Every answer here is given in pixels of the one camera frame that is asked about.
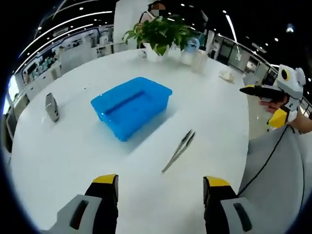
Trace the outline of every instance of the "blue plastic tub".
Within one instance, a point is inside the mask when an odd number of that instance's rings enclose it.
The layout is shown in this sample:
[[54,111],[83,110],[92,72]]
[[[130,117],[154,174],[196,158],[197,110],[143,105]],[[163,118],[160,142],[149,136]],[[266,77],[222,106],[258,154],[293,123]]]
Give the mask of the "blue plastic tub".
[[167,108],[172,90],[143,77],[134,78],[91,101],[99,119],[120,141]]

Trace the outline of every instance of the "yellow trigger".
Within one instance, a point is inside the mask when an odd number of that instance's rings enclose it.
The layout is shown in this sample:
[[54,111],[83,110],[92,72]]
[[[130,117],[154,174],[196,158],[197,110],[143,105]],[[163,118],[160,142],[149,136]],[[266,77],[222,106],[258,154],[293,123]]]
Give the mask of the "yellow trigger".
[[274,127],[274,128],[281,128],[286,124],[287,118],[288,118],[288,113],[279,108],[274,113],[272,118],[270,118],[269,125]]

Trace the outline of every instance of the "white round table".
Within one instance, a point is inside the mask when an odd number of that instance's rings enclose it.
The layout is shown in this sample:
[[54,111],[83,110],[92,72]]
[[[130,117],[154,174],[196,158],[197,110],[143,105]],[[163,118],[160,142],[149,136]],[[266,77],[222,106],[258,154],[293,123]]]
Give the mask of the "white round table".
[[[230,69],[234,83],[218,77]],[[167,110],[128,142],[117,140],[90,101],[135,77],[173,90]],[[93,179],[119,175],[118,234],[205,233],[203,177],[230,182],[238,192],[247,157],[249,121],[242,75],[208,59],[204,75],[169,58],[152,63],[137,50],[86,63],[40,92],[19,117],[12,150],[12,177],[34,224],[49,229],[57,212]],[[52,92],[60,119],[45,112]],[[190,147],[162,174],[185,134]]]

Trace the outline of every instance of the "metal object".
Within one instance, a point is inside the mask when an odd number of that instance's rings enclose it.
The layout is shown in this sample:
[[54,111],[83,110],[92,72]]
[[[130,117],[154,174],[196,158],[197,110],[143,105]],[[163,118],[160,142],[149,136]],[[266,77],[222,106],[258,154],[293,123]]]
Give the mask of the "metal object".
[[195,136],[195,132],[192,134],[192,129],[185,135],[185,137],[182,139],[180,144],[178,145],[177,149],[175,150],[174,155],[171,157],[168,164],[165,166],[164,169],[162,169],[162,173],[165,173],[169,167],[183,154],[183,152],[190,146],[191,142],[193,141],[193,138]]
[[45,98],[45,110],[47,111],[48,116],[53,122],[58,121],[59,119],[58,105],[52,93],[49,93]]

